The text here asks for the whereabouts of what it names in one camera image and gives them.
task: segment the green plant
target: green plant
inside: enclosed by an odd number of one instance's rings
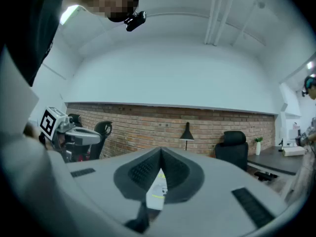
[[[255,142],[261,142],[261,141],[263,141],[263,138],[262,138],[262,137],[255,138]]]

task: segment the brick wall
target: brick wall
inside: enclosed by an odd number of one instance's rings
[[[101,157],[113,157],[143,148],[164,146],[185,148],[179,138],[186,122],[194,141],[188,150],[215,157],[215,145],[222,141],[224,131],[244,132],[249,154],[255,153],[254,139],[263,137],[265,149],[275,144],[273,115],[213,111],[185,108],[148,107],[109,104],[68,104],[67,113],[80,114],[83,127],[94,129],[102,120],[113,122],[111,135],[105,142]]]

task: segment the tissue box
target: tissue box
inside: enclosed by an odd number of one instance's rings
[[[284,156],[302,156],[305,154],[305,149],[302,147],[283,147]]]

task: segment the lamp shade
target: lamp shade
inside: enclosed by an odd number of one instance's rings
[[[190,132],[190,123],[189,122],[187,122],[186,129],[185,129],[184,133],[182,134],[182,136],[180,137],[180,140],[186,140],[186,141],[194,140],[194,138]]]

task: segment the ceiling light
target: ceiling light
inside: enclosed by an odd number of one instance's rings
[[[71,14],[78,8],[78,5],[69,6],[67,10],[61,15],[60,24],[64,25]]]
[[[313,67],[313,63],[310,61],[308,64],[307,64],[307,69],[311,69]]]

